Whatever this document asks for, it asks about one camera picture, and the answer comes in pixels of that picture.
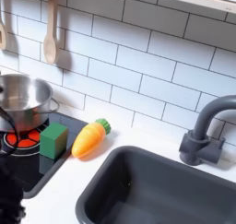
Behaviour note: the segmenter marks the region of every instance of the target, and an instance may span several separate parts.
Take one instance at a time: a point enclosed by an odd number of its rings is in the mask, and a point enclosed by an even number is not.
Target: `sink basin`
[[[77,200],[81,224],[236,224],[236,184],[119,147]]]

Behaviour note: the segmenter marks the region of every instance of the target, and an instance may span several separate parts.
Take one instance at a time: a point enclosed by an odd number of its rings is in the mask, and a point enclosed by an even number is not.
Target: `faucet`
[[[197,166],[203,161],[217,164],[222,152],[225,138],[213,142],[207,136],[212,119],[225,110],[236,110],[236,95],[220,97],[211,101],[200,112],[194,130],[184,134],[179,151],[182,162]]]

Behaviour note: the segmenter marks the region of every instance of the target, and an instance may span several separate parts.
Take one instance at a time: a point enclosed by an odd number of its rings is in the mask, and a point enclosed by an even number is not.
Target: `toy carrot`
[[[98,119],[95,123],[86,125],[74,142],[72,155],[75,158],[86,156],[97,148],[110,132],[111,127],[105,119]]]

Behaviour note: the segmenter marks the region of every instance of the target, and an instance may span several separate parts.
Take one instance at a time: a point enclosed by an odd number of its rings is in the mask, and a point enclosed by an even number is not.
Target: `black stovetop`
[[[63,124],[68,127],[66,150],[59,158],[53,160],[40,155],[39,133],[51,122]],[[77,134],[86,125],[85,122],[64,116],[60,113],[49,115],[49,121],[39,128],[32,130],[27,135],[22,135],[17,151],[8,158],[8,165],[14,172],[14,176],[24,190],[24,198],[32,198],[52,178],[70,155],[71,146]],[[3,150],[10,148],[10,142],[14,138],[1,134]]]

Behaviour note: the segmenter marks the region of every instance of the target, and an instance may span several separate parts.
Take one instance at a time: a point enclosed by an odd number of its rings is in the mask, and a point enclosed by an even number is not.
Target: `stainless steel pot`
[[[0,106],[13,118],[18,132],[40,126],[49,113],[59,109],[52,96],[53,89],[43,80],[18,74],[0,76]],[[54,110],[50,110],[51,100],[57,105]],[[12,131],[2,117],[0,131]]]

